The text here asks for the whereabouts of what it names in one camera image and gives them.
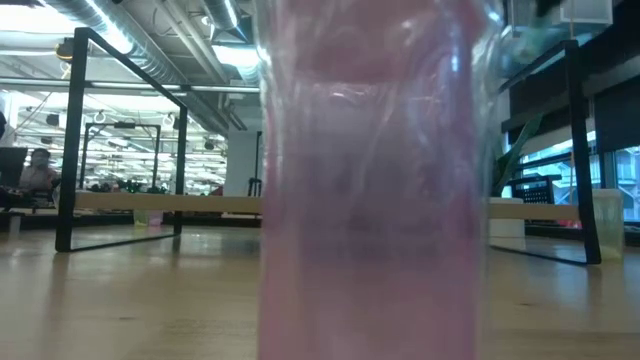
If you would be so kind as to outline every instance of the green leaf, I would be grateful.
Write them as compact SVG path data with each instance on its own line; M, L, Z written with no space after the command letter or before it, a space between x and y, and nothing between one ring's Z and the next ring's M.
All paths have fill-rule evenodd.
M541 122L542 116L529 120L522 129L520 136L518 136L516 143L506 154L496 160L493 166L491 196L500 197L502 195L505 184L511 179L518 166L524 144L538 132Z

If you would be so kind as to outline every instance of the ceiling light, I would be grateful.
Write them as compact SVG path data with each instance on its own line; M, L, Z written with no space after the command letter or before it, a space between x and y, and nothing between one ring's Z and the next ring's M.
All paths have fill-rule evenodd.
M240 67L255 67L260 62L258 53L254 47L214 45L213 51L215 51L218 60L223 64Z
M70 35L80 26L51 7L0 5L0 31Z
M122 147L128 147L129 146L129 142L127 140L122 140L122 139L109 139L107 140L107 142L117 145L117 146L122 146Z

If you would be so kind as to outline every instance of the black chair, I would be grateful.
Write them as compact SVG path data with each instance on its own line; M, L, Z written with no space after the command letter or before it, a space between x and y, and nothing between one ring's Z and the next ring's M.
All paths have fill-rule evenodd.
M561 175L528 176L511 180L511 196L522 199L525 204L555 204L553 182L561 180ZM527 224L556 225L553 220L526 220Z

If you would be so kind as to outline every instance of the black metal frame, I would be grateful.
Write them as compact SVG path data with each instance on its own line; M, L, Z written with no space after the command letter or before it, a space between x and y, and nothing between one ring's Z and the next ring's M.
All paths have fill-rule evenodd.
M555 260L570 264L578 265L591 265L600 264L600 244L598 241L598 233L596 231L596 222L593 211L593 193L591 189L591 168L589 163L590 151L589 143L587 141L587 114L585 112L583 103L585 100L582 83L584 80L584 74L581 68L579 58L579 44L575 40L561 41L557 45L553 46L547 52L545 52L538 59L534 60L527 67L522 69L513 78L509 79L500 87L500 92L509 90L512 86L526 81L526 78L531 75L540 66L546 63L548 60L561 53L565 52L565 82L567 100L569 105L569 112L571 117L571 137L573 138L573 154L575 161L576 171L576 189L578 191L578 212L580 214L580 221L582 223L582 237L584 240L584 251L586 261L575 261L569 259L562 259L545 254L532 253L521 250L509 249L501 246L492 246L494 249L518 253L523 255L529 255L549 260ZM513 128L522 126L522 124L510 124L510 128L505 129L505 125L509 124L509 121L503 123L503 132L508 132Z
M156 129L156 144L154 147L155 156L153 158L153 180L151 180L151 186L156 186L156 178L158 177L158 154L160 153L160 132L162 131L162 127L160 125L145 125L145 124L131 124L132 128L142 127L142 128L151 128ZM80 161L80 179L78 179L78 188L84 189L84 175L87 167L87 151L89 150L89 142L93 140L94 136L91 136L90 130L92 127L100 126L104 129L107 126L113 126L114 128L118 128L117 123L109 123L109 124L100 124L100 123L86 123L84 124L84 144L82 147L82 160Z
M67 128L64 139L64 153L62 163L62 180L60 183L60 202L58 209L58 225L56 228L55 248L58 252L74 252L81 250L101 249L110 246L132 244L140 241L150 241L167 237L176 237L182 233L182 213L176 212L174 217L173 234L151 236L142 239L131 239L109 244L73 248L73 210L75 208L78 153L80 150L80 129L82 127L83 102L85 93L85 79L87 71L87 55L89 40L100 46L113 56L123 66L150 84L157 92L165 96L180 108L178 121L178 158L176 175L176 195L184 194L184 169L187 145L188 109L171 92L155 81L122 53L118 52L105 39L90 28L77 28L74 33L73 60L71 80L69 82L69 102L67 106Z

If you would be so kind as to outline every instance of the computer monitor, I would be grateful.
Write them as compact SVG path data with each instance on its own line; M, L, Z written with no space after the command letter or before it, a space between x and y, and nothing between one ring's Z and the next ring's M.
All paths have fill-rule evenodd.
M0 148L0 186L19 187L27 148Z

